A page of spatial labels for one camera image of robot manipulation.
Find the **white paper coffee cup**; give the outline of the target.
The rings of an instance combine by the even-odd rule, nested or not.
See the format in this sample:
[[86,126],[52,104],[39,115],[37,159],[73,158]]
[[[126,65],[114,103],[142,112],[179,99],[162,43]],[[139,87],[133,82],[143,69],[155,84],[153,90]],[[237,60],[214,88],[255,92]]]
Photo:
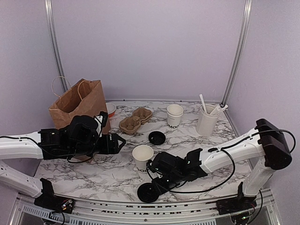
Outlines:
[[147,162],[152,159],[154,150],[148,145],[139,145],[132,150],[135,167],[138,172],[146,173]]

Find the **black cup lid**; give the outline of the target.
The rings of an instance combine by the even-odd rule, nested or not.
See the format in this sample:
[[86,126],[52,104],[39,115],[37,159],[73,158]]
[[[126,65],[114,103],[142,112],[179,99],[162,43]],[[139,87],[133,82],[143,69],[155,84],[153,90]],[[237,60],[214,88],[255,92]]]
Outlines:
[[159,194],[152,183],[144,183],[137,190],[137,196],[143,203],[153,203],[159,198]]

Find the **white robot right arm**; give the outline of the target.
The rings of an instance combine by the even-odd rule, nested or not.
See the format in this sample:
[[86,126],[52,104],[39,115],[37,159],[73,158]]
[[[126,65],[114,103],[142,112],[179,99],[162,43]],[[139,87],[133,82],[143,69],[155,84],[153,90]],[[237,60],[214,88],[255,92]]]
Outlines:
[[259,119],[256,127],[246,134],[215,147],[192,150],[184,158],[167,152],[158,153],[148,163],[149,170],[161,175],[151,182],[153,200],[172,192],[183,182],[206,177],[228,165],[235,169],[239,161],[258,158],[255,168],[239,185],[238,195],[232,200],[235,209],[244,209],[275,171],[285,169],[292,162],[292,150],[288,147],[285,133],[266,119]]

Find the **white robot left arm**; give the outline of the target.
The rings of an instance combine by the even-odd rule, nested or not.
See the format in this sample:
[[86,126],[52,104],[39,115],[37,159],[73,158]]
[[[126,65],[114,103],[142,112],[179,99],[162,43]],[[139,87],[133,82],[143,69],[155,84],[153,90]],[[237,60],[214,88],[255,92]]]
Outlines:
[[66,159],[96,154],[110,155],[120,152],[126,144],[118,134],[102,133],[108,122],[108,114],[75,116],[69,125],[60,129],[40,131],[0,138],[0,180],[4,184],[35,199],[34,204],[43,208],[70,213],[74,200],[54,193],[52,183],[36,179],[11,168],[6,159],[35,158],[43,160]]

